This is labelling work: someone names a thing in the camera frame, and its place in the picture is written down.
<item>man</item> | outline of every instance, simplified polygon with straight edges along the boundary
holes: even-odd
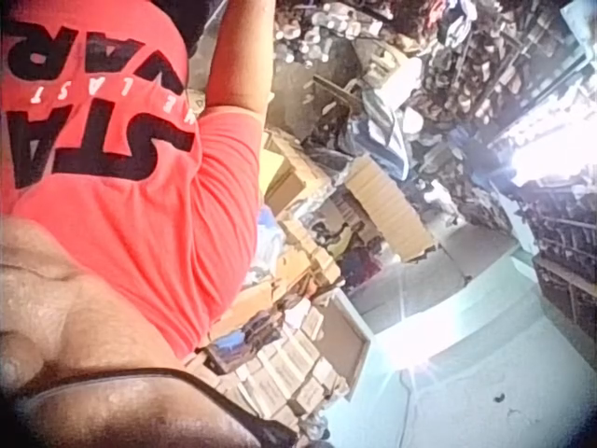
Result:
[[[258,446],[179,372],[253,256],[274,3],[229,0],[197,122],[151,2],[3,23],[0,377],[47,443]]]

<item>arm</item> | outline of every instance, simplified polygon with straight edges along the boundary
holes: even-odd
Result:
[[[238,106],[265,118],[273,72],[275,0],[229,0],[215,46],[206,108]]]

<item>bright light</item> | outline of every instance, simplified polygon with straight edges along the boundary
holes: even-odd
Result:
[[[597,119],[583,120],[518,149],[512,157],[519,187],[548,176],[568,178],[587,165],[597,164]]]

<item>skin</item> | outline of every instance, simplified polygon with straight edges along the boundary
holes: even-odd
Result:
[[[229,0],[210,75],[229,82],[209,82],[208,109],[239,107],[265,118],[274,8],[274,0]],[[1,231],[6,393],[91,371],[183,369],[158,331],[44,229],[5,217]],[[46,441],[61,446],[257,446],[199,391],[168,379],[82,388],[49,399],[31,417]]]

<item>red t-shirt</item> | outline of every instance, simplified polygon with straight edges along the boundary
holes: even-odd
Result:
[[[21,2],[2,58],[2,213],[42,225],[186,356],[254,253],[261,122],[194,119],[185,45],[145,0]]]

